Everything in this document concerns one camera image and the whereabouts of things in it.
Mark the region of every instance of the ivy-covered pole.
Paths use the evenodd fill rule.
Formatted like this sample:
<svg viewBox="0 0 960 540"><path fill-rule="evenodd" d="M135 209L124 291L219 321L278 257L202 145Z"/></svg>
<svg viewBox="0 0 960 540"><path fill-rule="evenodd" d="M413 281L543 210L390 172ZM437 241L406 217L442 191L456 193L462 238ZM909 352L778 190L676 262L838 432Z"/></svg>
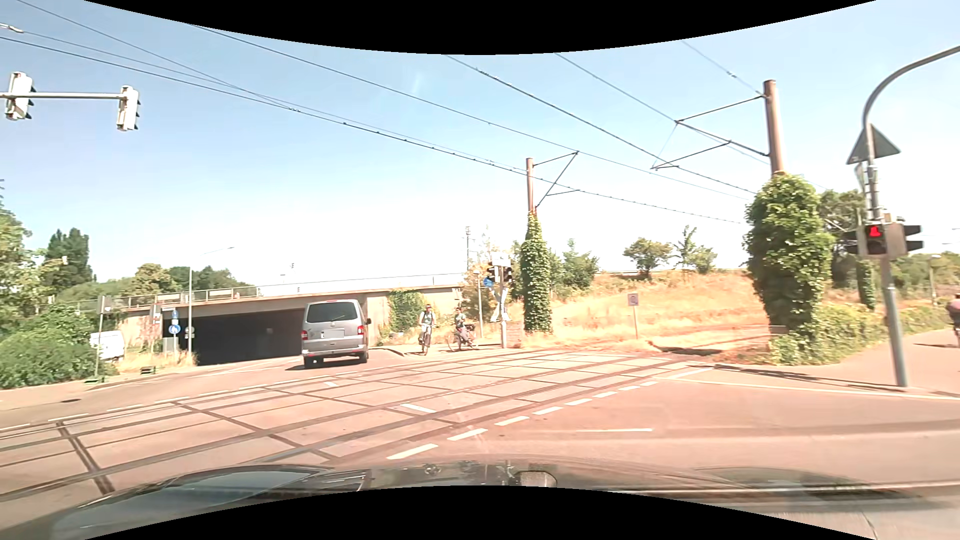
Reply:
<svg viewBox="0 0 960 540"><path fill-rule="evenodd" d="M527 235L520 246L520 279L523 290L523 329L527 333L553 333L550 308L550 252L543 241L540 220L527 213Z"/></svg>

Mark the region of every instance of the sidewalk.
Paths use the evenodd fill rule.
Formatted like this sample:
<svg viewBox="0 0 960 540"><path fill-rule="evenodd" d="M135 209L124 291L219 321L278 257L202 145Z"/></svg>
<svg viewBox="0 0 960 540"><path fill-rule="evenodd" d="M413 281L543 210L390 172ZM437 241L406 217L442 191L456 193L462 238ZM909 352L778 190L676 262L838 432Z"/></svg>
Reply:
<svg viewBox="0 0 960 540"><path fill-rule="evenodd" d="M960 349L951 330L905 336L906 390L960 398ZM844 385L852 390L903 391L897 386L890 343L884 342L838 364L769 366L724 364L725 368L783 379Z"/></svg>

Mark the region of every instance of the van rear window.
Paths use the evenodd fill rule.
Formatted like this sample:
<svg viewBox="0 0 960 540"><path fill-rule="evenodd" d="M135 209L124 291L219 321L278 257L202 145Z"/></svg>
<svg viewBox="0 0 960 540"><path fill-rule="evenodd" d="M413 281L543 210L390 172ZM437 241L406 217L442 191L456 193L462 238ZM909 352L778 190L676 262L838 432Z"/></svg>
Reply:
<svg viewBox="0 0 960 540"><path fill-rule="evenodd" d="M331 323L358 319L357 308L353 302L324 302L313 304L306 310L306 322Z"/></svg>

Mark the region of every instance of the car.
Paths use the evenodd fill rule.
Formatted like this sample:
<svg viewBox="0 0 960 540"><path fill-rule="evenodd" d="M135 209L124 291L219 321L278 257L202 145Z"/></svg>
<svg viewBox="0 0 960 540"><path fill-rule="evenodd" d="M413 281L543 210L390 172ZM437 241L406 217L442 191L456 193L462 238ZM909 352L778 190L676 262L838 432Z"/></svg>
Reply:
<svg viewBox="0 0 960 540"><path fill-rule="evenodd" d="M300 332L303 367L342 356L356 356L366 362L370 357L367 326L371 323L356 300L307 304Z"/></svg>

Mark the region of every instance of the traffic light pole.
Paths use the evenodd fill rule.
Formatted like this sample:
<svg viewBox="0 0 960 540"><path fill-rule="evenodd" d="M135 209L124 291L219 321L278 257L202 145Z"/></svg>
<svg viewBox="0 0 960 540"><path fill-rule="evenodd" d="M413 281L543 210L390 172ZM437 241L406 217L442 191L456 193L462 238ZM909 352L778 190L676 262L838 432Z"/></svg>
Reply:
<svg viewBox="0 0 960 540"><path fill-rule="evenodd" d="M906 65L880 83L867 98L867 103L863 108L863 133L867 142L867 181L870 185L870 214L871 218L882 223L883 215L880 207L879 190L877 189L876 179L876 146L874 142L874 129L870 124L870 109L874 105L877 96L890 83L893 83L900 75L920 67L922 65L937 61L952 54L960 53L960 47L953 47L942 51L925 59L915 61ZM907 386L906 362L903 358L903 332L900 327L900 311L897 309L897 291L894 288L893 267L889 257L880 260L880 273L883 284L883 304L886 306L887 330L890 333L890 350L894 358L894 373L897 377L897 386Z"/></svg>

